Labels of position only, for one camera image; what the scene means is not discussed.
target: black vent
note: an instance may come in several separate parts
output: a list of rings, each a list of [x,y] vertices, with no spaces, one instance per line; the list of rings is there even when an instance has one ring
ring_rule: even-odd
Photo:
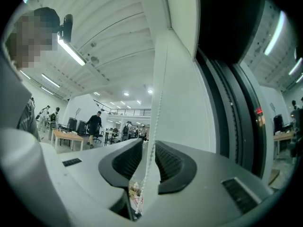
[[[142,146],[132,147],[113,160],[113,168],[130,180],[142,159]]]
[[[158,194],[183,190],[197,172],[197,165],[191,157],[159,140],[156,141],[155,162],[161,177]]]
[[[257,202],[235,179],[226,180],[222,182],[222,184],[243,214],[247,213],[258,205]]]
[[[182,167],[181,159],[162,147],[156,147],[155,162],[160,171],[160,183],[177,175]]]
[[[65,167],[67,167],[67,166],[71,166],[71,165],[74,165],[74,164],[77,164],[77,163],[80,163],[80,162],[81,162],[81,160],[79,158],[75,158],[75,159],[72,159],[72,160],[63,161],[62,163]]]

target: person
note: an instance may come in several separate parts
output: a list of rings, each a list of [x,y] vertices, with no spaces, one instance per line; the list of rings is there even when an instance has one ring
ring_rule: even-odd
[[[294,110],[298,110],[298,109],[300,109],[298,106],[297,106],[297,104],[296,104],[296,101],[292,101],[292,105],[294,106]]]
[[[147,135],[147,128],[145,128],[145,125],[143,125],[140,138],[146,140],[146,135]]]
[[[122,135],[122,141],[129,140],[131,138],[130,134],[130,127],[132,126],[132,122],[127,121],[126,124],[123,127],[123,135]]]
[[[87,144],[92,148],[94,148],[93,138],[94,138],[94,134],[96,133],[98,125],[100,125],[100,127],[102,128],[100,115],[101,115],[101,111],[98,111],[97,115],[91,116],[91,118],[86,123],[86,125],[89,125],[89,141],[87,142]]]
[[[28,68],[42,51],[52,50],[57,45],[59,28],[60,18],[53,9],[38,8],[22,15],[14,24],[11,33],[3,37],[3,50],[12,69],[20,71]],[[34,103],[29,98],[17,129],[31,133],[40,141],[34,108]]]
[[[138,138],[138,135],[139,135],[139,130],[136,129],[136,131],[135,131],[135,133],[134,133],[134,137],[135,137],[135,138]]]
[[[38,125],[38,130],[41,131],[41,128],[42,128],[42,131],[45,132],[45,126],[46,126],[46,123],[47,123],[47,113],[48,113],[48,110],[50,109],[51,107],[48,105],[47,107],[43,108],[40,112],[39,112],[39,115],[40,115],[40,120],[39,120],[39,125]]]

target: white wall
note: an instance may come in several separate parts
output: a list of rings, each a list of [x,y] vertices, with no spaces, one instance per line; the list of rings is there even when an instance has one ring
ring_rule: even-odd
[[[271,120],[273,121],[276,115],[281,114],[284,124],[290,123],[290,114],[288,113],[281,91],[272,87],[260,86],[260,88],[268,105]],[[276,114],[271,109],[270,103],[274,105]]]
[[[302,108],[303,103],[301,98],[303,97],[303,82],[298,83],[295,85],[290,91],[286,91],[283,93],[283,97],[286,103],[286,107],[288,110],[288,115],[294,110],[292,105],[292,101],[296,101],[297,105]]]
[[[63,121],[63,115],[67,107],[67,101],[60,100],[55,96],[43,91],[43,89],[33,85],[28,79],[23,80],[23,85],[32,93],[32,97],[35,101],[35,115],[37,115],[41,109],[50,105],[50,114],[55,111],[56,107],[60,108],[59,111],[59,123]]]
[[[167,0],[171,26],[195,58],[199,33],[199,0]]]
[[[96,115],[100,109],[96,105],[93,97],[90,94],[77,96],[71,98],[67,104],[66,111],[63,117],[63,124],[67,124],[69,118],[74,118],[78,108],[81,109],[80,113],[77,115],[77,120],[87,122],[91,116]],[[107,114],[103,112],[101,114],[102,126],[104,128],[104,123],[107,122]]]

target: man in black shirt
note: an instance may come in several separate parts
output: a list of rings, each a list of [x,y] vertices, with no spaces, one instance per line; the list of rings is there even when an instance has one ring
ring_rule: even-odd
[[[86,123],[87,125],[89,124],[88,145],[90,145],[91,147],[93,147],[93,137],[94,137],[94,134],[96,133],[97,126],[100,125],[100,127],[102,128],[100,115],[101,115],[101,111],[98,111],[97,115],[91,116],[91,118]]]

